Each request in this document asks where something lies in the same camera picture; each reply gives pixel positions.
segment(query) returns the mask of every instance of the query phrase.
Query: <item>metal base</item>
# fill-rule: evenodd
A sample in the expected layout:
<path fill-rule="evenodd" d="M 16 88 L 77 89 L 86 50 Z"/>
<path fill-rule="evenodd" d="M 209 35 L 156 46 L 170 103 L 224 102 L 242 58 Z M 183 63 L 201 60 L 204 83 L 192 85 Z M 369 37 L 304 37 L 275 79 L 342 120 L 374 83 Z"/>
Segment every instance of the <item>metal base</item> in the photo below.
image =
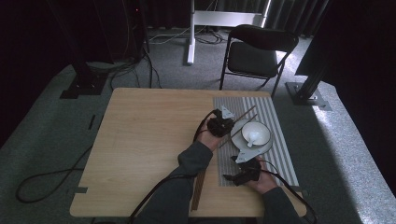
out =
<path fill-rule="evenodd" d="M 62 92 L 60 99 L 77 99 L 80 95 L 100 95 L 106 80 L 107 74 L 95 75 L 92 83 L 81 86 L 78 85 L 78 76 L 76 76 L 69 89 Z"/>
<path fill-rule="evenodd" d="M 298 98 L 297 92 L 300 90 L 300 88 L 303 86 L 304 83 L 301 82 L 287 82 L 286 87 L 288 89 L 288 92 L 291 96 L 291 99 L 293 100 L 295 105 L 317 105 L 320 110 L 325 110 L 325 111 L 332 111 L 332 108 L 329 105 L 328 101 L 323 100 L 323 97 L 321 96 L 320 92 L 318 90 L 315 90 L 314 94 L 307 99 L 300 99 Z"/>

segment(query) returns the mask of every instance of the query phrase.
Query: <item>wooden table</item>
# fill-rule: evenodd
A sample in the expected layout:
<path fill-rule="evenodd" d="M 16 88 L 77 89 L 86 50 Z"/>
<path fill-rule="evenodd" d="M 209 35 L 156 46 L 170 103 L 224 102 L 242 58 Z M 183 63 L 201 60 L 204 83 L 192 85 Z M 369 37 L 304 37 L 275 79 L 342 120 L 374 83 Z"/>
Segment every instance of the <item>wooden table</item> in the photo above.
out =
<path fill-rule="evenodd" d="M 115 89 L 79 182 L 74 217 L 128 217 L 192 142 L 213 97 L 270 97 L 262 91 Z M 220 187 L 217 153 L 205 176 L 198 210 L 191 217 L 260 217 L 261 197 L 249 187 Z M 291 194 L 300 216 L 306 209 Z"/>

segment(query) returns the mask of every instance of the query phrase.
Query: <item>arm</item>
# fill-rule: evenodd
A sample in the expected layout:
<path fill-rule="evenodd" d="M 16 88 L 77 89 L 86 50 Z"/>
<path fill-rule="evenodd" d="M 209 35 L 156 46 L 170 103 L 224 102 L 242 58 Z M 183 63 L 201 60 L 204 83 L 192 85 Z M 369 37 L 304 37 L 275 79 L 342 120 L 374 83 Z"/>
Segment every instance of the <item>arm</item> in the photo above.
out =
<path fill-rule="evenodd" d="M 179 166 L 170 175 L 196 175 L 204 170 L 220 141 L 221 138 L 210 132 L 202 132 L 196 142 L 178 155 Z M 162 184 L 138 214 L 134 224 L 187 223 L 193 181 L 193 178 L 183 178 Z"/>
<path fill-rule="evenodd" d="M 260 161 L 262 169 L 266 170 L 263 161 Z M 274 178 L 261 172 L 258 181 L 248 181 L 247 185 L 262 195 L 264 201 L 264 224 L 301 224 L 301 220 L 294 210 L 288 196 L 281 187 L 277 185 Z"/>

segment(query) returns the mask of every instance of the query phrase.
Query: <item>striped mat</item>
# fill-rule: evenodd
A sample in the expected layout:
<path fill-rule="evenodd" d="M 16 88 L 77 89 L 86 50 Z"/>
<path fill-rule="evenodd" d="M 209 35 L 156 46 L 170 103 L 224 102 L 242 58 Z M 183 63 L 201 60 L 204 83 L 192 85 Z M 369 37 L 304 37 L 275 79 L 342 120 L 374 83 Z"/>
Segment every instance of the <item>striped mat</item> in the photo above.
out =
<path fill-rule="evenodd" d="M 243 119 L 250 119 L 257 114 L 255 120 L 264 123 L 273 132 L 275 138 L 273 147 L 263 154 L 263 158 L 266 161 L 271 162 L 279 171 L 279 174 L 291 186 L 299 186 L 297 176 L 291 163 L 288 147 L 286 146 L 285 138 L 283 137 L 275 108 L 270 97 L 215 97 L 213 102 L 215 108 L 221 110 L 221 106 L 224 105 L 227 109 L 233 112 L 235 114 L 233 119 L 239 118 L 255 105 L 256 107 L 247 113 Z M 219 185 L 222 187 L 234 187 L 233 182 L 226 180 L 222 175 L 236 175 L 239 173 L 238 165 L 231 160 L 231 156 L 238 155 L 239 149 L 232 141 L 228 141 L 224 146 L 217 150 L 217 152 Z M 269 164 L 267 164 L 267 168 L 271 172 L 276 172 L 276 170 Z M 278 185 L 283 185 L 278 179 L 276 182 Z"/>

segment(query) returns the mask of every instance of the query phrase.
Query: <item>floor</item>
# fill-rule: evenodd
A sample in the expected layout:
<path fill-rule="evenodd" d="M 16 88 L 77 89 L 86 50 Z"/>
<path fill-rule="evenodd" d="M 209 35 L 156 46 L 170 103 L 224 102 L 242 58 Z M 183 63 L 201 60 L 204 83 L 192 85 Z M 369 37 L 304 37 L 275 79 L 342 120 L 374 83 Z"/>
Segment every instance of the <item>floor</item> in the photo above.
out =
<path fill-rule="evenodd" d="M 100 95 L 60 99 L 75 77 L 71 66 L 51 81 L 0 150 L 1 223 L 92 222 L 91 217 L 71 217 L 68 212 L 81 171 L 71 173 L 55 192 L 37 203 L 16 200 L 16 190 L 31 175 L 67 169 L 78 161 L 94 142 L 100 127 L 100 119 L 92 122 L 92 117 L 101 118 L 105 114 L 111 92 L 117 87 L 149 88 L 152 74 L 152 88 L 217 90 L 224 42 L 219 42 L 219 35 L 198 35 L 195 62 L 187 65 L 189 40 L 183 32 L 182 29 L 150 30 L 149 57 L 138 64 L 89 63 L 95 71 L 110 72 Z M 224 37 L 227 30 L 219 34 Z M 330 111 L 318 106 L 295 105 L 290 98 L 285 84 L 305 81 L 304 76 L 295 76 L 295 71 L 309 43 L 310 39 L 300 38 L 299 46 L 287 60 L 274 97 L 304 196 L 319 214 L 320 223 L 394 223 L 394 196 L 389 193 L 335 88 L 327 83 L 318 86 Z M 271 81 L 261 91 L 271 90 L 273 84 Z M 254 91 L 258 86 L 251 79 L 227 77 L 224 90 Z M 88 154 L 81 157 L 76 167 L 84 167 Z M 43 197 L 64 176 L 65 173 L 45 175 L 29 181 L 20 195 L 26 200 Z M 106 220 L 122 223 L 123 218 L 96 219 Z"/>

